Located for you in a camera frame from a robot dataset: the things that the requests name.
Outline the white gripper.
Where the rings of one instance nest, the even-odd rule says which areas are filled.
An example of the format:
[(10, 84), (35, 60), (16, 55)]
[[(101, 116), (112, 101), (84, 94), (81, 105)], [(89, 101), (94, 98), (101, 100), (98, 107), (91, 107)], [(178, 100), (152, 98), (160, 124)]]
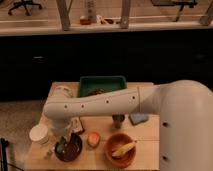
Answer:
[(51, 121), (51, 131), (57, 138), (69, 139), (77, 127), (78, 122), (75, 119), (54, 119)]

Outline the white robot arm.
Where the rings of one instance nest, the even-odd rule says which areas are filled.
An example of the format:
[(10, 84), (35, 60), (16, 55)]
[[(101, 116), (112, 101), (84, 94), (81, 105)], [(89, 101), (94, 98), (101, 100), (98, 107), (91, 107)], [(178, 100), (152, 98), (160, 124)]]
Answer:
[(75, 116), (151, 113), (160, 118), (160, 171), (213, 171), (213, 91), (192, 80), (71, 98), (55, 90), (43, 107), (59, 124)]

